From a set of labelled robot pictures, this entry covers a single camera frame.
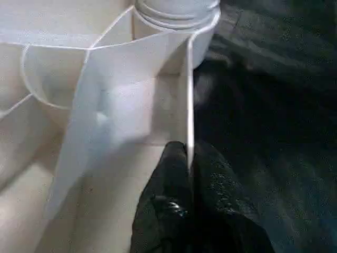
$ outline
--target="white surface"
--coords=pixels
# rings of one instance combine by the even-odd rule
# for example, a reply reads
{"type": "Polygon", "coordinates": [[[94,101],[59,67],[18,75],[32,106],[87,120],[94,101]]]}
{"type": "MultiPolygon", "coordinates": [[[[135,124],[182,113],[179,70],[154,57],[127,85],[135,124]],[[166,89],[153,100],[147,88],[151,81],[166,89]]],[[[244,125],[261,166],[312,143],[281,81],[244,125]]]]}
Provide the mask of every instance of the white surface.
{"type": "MultiPolygon", "coordinates": [[[[191,163],[193,67],[220,12],[196,34],[177,33],[126,2],[2,3],[0,41],[38,45],[22,58],[33,95],[0,120],[0,212],[8,217],[0,221],[0,252],[31,253],[40,239],[36,253],[127,252],[138,198],[166,143],[187,143],[191,163]],[[39,148],[59,131],[53,121],[66,126],[71,106],[57,159],[58,145],[39,148]]],[[[15,73],[22,47],[12,47],[4,52],[13,52],[15,73]]]]}
{"type": "Polygon", "coordinates": [[[2,0],[0,42],[89,47],[129,0],[2,0]]]}
{"type": "Polygon", "coordinates": [[[60,136],[50,139],[1,189],[0,252],[34,252],[61,140],[60,136]]]}
{"type": "Polygon", "coordinates": [[[22,55],[22,77],[27,89],[50,117],[65,128],[86,50],[27,46],[22,55]]]}
{"type": "Polygon", "coordinates": [[[56,132],[55,124],[31,95],[0,119],[0,188],[20,173],[56,132]]]}
{"type": "Polygon", "coordinates": [[[23,47],[0,43],[0,118],[28,95],[20,77],[23,47]]]}

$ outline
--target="black fabric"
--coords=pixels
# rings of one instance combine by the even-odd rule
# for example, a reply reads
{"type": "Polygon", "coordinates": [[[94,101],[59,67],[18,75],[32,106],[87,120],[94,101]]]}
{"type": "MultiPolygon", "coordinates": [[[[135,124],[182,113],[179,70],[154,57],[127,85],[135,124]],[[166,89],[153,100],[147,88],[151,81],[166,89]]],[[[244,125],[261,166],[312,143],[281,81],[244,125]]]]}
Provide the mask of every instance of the black fabric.
{"type": "Polygon", "coordinates": [[[131,252],[274,252],[222,155],[205,143],[195,151],[191,183],[184,146],[165,147],[137,206],[131,252]]]}
{"type": "Polygon", "coordinates": [[[337,90],[212,60],[195,70],[195,91],[205,89],[195,138],[226,158],[275,251],[337,252],[337,90]]]}
{"type": "Polygon", "coordinates": [[[143,190],[130,253],[186,252],[192,194],[184,145],[170,142],[143,190]]]}

